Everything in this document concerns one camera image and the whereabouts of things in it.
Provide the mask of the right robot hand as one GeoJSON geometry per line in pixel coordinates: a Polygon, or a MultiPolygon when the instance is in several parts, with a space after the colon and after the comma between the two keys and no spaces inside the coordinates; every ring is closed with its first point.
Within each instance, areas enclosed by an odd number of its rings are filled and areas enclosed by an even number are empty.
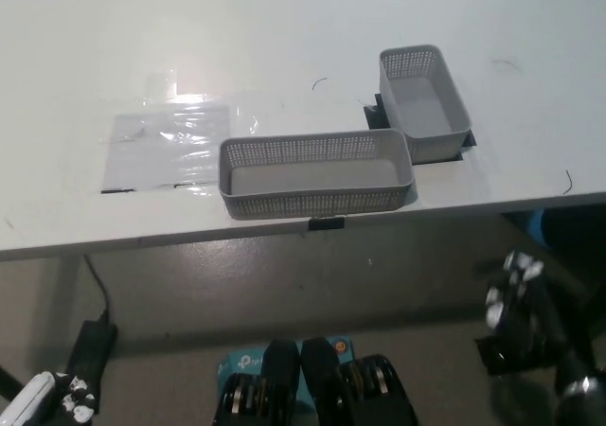
{"type": "Polygon", "coordinates": [[[489,284],[485,307],[491,330],[485,342],[500,372],[552,365],[570,348],[540,259],[510,251],[489,284]]]}

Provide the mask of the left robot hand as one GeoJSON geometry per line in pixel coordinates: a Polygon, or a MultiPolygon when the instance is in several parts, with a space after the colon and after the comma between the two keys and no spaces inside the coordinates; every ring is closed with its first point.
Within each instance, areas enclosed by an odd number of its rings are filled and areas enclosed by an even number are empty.
{"type": "Polygon", "coordinates": [[[34,376],[1,413],[1,424],[91,425],[98,398],[82,378],[59,372],[34,376]]]}

